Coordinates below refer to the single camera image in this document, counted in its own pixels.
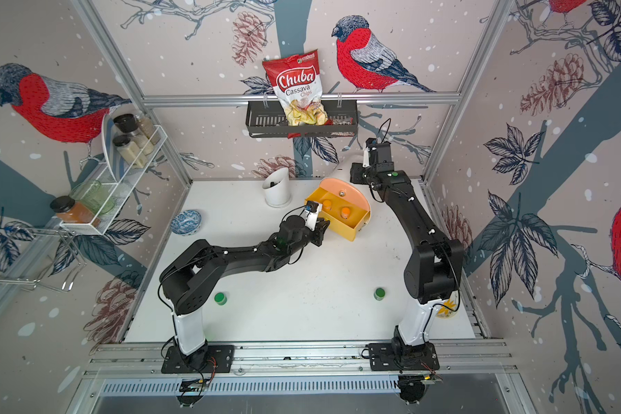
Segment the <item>yellow drawer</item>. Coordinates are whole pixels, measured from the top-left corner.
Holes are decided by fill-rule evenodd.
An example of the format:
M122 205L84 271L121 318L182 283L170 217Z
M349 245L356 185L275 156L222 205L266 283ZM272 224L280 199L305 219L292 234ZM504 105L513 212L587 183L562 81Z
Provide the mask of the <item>yellow drawer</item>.
M362 194L340 190L331 193L319 187L305 199L318 203L321 207L319 217L329 221L329 229L339 236L353 242L358 232L370 221L371 208Z

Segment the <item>pink top drawer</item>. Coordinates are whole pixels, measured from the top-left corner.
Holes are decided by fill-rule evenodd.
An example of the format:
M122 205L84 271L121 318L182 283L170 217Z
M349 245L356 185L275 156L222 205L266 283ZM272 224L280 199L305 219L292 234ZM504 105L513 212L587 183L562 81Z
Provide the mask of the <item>pink top drawer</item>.
M353 205L365 211L370 211L370 203L362 192L349 182L337 178L325 178L320 182L320 188L330 194L346 201L349 205Z

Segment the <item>green paint can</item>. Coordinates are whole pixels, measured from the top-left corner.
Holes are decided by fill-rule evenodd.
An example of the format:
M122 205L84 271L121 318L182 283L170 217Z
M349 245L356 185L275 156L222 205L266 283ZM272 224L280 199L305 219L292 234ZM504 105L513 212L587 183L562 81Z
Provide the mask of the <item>green paint can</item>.
M227 303L227 296L225 293L217 293L214 297L214 300L217 305L225 305Z
M383 288L379 287L375 289L374 298L376 300L381 301L384 299L385 296L386 296L386 291Z

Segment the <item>round white drawer cabinet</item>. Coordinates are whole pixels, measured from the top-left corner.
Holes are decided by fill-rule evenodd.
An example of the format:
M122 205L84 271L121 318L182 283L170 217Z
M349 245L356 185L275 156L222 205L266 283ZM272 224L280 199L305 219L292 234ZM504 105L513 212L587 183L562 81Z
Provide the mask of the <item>round white drawer cabinet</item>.
M363 155L352 155L343 160L329 176L338 179L350 186L366 186L367 178L364 176Z

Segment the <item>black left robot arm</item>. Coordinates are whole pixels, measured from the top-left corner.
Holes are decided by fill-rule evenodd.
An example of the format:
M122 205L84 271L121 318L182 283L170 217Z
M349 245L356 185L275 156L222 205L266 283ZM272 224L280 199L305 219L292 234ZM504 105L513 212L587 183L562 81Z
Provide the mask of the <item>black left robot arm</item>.
M317 219L314 229L300 216L279 224L279 230L255 246L223 248L205 239L195 241L160 275L160 290L171 304L174 341L184 357L203 353L207 346L202 307L218 281L234 274L270 273L290 265L293 255L308 244L321 246L329 220Z

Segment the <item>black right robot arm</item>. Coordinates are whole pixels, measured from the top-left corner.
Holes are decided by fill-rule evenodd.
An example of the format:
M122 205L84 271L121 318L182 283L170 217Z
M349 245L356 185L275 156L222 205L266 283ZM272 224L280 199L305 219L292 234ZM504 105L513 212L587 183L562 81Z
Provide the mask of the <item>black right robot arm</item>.
M412 301L394 329L392 352L398 364L417 362L432 353L430 328L437 314L460 310L464 247L438 229L404 172L380 171L355 162L350 167L350 182L366 185L375 200L393 211L412 247L404 271Z

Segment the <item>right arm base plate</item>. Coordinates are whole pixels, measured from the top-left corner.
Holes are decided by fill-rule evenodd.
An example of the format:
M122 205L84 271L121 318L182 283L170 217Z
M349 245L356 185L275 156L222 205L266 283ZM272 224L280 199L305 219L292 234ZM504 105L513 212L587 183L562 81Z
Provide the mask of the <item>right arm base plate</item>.
M391 343L369 343L365 348L370 369L374 372L438 371L440 363L433 343L403 345L394 348Z

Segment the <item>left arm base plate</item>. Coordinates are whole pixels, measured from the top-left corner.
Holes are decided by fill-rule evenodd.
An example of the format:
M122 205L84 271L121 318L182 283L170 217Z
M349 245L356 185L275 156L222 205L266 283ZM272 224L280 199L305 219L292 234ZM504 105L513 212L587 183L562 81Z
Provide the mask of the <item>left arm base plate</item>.
M234 360L233 345L204 345L191 355L184 355L174 345L167 349L162 374L227 374Z

